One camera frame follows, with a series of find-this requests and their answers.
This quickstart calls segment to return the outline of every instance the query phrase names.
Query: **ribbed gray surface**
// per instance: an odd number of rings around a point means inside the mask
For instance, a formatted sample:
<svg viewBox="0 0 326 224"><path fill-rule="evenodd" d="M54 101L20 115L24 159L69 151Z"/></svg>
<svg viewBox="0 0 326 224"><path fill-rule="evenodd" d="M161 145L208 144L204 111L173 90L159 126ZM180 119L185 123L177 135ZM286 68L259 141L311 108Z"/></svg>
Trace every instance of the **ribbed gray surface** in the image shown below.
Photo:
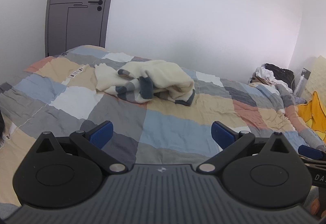
<svg viewBox="0 0 326 224"><path fill-rule="evenodd" d="M246 207L233 200L215 177L195 173L190 165L135 165L129 173L110 176L82 204L62 210L23 206L6 223L309 224L317 220L299 206L279 213Z"/></svg>

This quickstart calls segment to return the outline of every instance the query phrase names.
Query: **wall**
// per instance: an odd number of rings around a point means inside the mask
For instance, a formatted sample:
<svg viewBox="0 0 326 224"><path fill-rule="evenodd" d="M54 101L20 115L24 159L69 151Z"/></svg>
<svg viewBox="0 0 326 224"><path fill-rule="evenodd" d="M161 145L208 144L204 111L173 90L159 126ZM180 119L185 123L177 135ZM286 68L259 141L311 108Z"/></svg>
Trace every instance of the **wall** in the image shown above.
<svg viewBox="0 0 326 224"><path fill-rule="evenodd" d="M320 55L326 57L326 0L304 0L301 27L289 69L295 75L303 67L311 70Z"/></svg>
<svg viewBox="0 0 326 224"><path fill-rule="evenodd" d="M303 0L112 0L106 48L247 82L288 67Z"/></svg>
<svg viewBox="0 0 326 224"><path fill-rule="evenodd" d="M0 0L0 83L44 58L47 0Z"/></svg>

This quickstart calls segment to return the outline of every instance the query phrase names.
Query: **checkered bedspread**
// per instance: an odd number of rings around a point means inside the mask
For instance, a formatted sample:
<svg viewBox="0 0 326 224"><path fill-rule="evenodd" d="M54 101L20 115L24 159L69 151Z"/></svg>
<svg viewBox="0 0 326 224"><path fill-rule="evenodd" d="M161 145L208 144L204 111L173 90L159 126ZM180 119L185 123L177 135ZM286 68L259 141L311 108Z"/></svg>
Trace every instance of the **checkered bedspread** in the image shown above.
<svg viewBox="0 0 326 224"><path fill-rule="evenodd" d="M0 109L6 129L0 147L0 202L19 205L11 179L42 131L62 137L110 120L114 135L102 150L129 167L202 163L220 151L211 137L216 120L258 137L283 131L295 149L314 137L297 117L291 96L262 84L248 86L183 69L195 81L190 107L159 98L133 104L96 91L95 64L119 69L128 61L146 60L80 46L47 57L2 84Z"/></svg>

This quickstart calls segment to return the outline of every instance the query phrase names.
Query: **silver screw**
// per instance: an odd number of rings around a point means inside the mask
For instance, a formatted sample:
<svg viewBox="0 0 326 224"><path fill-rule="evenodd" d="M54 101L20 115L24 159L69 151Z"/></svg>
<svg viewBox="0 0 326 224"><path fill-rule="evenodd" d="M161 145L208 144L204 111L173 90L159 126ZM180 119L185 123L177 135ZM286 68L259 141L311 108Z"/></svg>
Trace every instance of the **silver screw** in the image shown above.
<svg viewBox="0 0 326 224"><path fill-rule="evenodd" d="M204 172L211 172L215 170L215 166L210 163L203 163L199 165L199 169Z"/></svg>
<svg viewBox="0 0 326 224"><path fill-rule="evenodd" d="M110 165L109 169L114 172L122 172L126 167L121 163L114 163Z"/></svg>

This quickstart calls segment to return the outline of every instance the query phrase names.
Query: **black door handle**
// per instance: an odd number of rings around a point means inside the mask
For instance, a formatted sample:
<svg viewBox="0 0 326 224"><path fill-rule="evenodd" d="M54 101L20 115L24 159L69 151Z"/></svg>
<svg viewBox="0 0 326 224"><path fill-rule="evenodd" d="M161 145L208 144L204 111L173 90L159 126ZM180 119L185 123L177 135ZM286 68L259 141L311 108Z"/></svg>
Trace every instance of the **black door handle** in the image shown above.
<svg viewBox="0 0 326 224"><path fill-rule="evenodd" d="M99 0L99 1L89 1L88 3L97 3L99 5L102 5L103 4L103 1L102 0Z"/></svg>

